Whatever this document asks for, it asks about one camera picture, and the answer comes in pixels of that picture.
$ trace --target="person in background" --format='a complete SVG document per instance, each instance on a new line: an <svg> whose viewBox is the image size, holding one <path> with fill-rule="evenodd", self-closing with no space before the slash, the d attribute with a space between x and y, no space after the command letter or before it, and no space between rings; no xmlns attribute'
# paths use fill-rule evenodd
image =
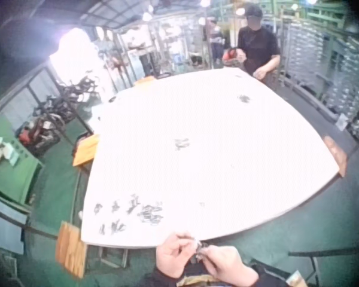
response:
<svg viewBox="0 0 359 287"><path fill-rule="evenodd" d="M220 65L223 51L224 51L224 40L221 28L217 26L216 19L209 20L210 27L210 46L211 53L213 56L213 62L217 65Z"/></svg>
<svg viewBox="0 0 359 287"><path fill-rule="evenodd" d="M261 26L263 12L257 4L246 8L247 27L238 33L237 59L254 78L265 82L265 77L275 70L281 53L276 36Z"/></svg>
<svg viewBox="0 0 359 287"><path fill-rule="evenodd" d="M188 264L197 251L197 241L188 233L173 233L156 249L156 267L136 287L237 286L287 287L263 269L242 263L233 246L203 248L202 263Z"/></svg>

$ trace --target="white table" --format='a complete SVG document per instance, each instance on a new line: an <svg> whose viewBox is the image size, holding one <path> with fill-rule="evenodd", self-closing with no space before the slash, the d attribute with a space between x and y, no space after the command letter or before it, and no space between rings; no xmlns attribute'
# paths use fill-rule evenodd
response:
<svg viewBox="0 0 359 287"><path fill-rule="evenodd" d="M200 240L246 230L300 205L339 170L314 128L237 68L130 88L101 119L81 235L91 245L145 248L175 230ZM133 194L140 204L128 215ZM148 204L158 224L142 216Z"/></svg>

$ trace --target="black sleeve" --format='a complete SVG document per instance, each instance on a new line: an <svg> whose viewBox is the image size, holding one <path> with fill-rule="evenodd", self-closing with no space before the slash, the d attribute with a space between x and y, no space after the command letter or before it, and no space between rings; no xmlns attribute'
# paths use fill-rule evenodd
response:
<svg viewBox="0 0 359 287"><path fill-rule="evenodd" d="M269 47L270 53L272 56L281 54L281 51L279 50L279 46L278 46L278 40L273 33L271 33L271 36L270 36L269 46L270 46Z"/></svg>
<svg viewBox="0 0 359 287"><path fill-rule="evenodd" d="M246 45L245 45L245 37L244 37L245 30L240 28L238 32L238 45L237 48L242 49L246 53Z"/></svg>
<svg viewBox="0 0 359 287"><path fill-rule="evenodd" d="M265 273L259 276L252 287L288 287L288 284L278 277Z"/></svg>
<svg viewBox="0 0 359 287"><path fill-rule="evenodd" d="M254 265L252 268L259 275L258 281L252 287L289 287L284 280L266 273L262 266Z"/></svg>
<svg viewBox="0 0 359 287"><path fill-rule="evenodd" d="M181 279L167 277L156 267L152 273L146 274L135 287L177 287L177 282Z"/></svg>

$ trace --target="green cabinet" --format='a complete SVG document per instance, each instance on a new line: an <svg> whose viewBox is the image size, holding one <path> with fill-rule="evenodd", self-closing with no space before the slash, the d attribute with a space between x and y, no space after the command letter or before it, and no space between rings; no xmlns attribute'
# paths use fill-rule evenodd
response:
<svg viewBox="0 0 359 287"><path fill-rule="evenodd" d="M19 153L14 166L8 160L0 161L0 195L25 204L34 175L42 164L15 138L10 122L4 116L0 116L0 137Z"/></svg>

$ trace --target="wooden stool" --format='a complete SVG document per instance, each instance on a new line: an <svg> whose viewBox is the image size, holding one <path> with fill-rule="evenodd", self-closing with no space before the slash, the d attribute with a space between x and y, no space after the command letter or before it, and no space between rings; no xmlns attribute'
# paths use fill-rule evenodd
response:
<svg viewBox="0 0 359 287"><path fill-rule="evenodd" d="M77 147L73 158L73 166L82 166L95 158L100 135L89 136L83 139Z"/></svg>
<svg viewBox="0 0 359 287"><path fill-rule="evenodd" d="M140 85L140 84L143 84L143 83L147 83L147 82L150 82L150 81L154 81L154 80L156 80L156 78L154 78L153 76L147 76L147 77L145 77L145 78L142 78L142 79L136 81L136 82L134 83L134 85L137 86L137 85Z"/></svg>
<svg viewBox="0 0 359 287"><path fill-rule="evenodd" d="M324 136L323 142L325 143L328 150L333 155L337 165L339 166L340 176L344 178L347 170L347 154L339 145L337 145L337 143L331 137Z"/></svg>
<svg viewBox="0 0 359 287"><path fill-rule="evenodd" d="M80 239L78 227L61 222L56 244L56 261L72 275L82 279L85 272L87 245Z"/></svg>

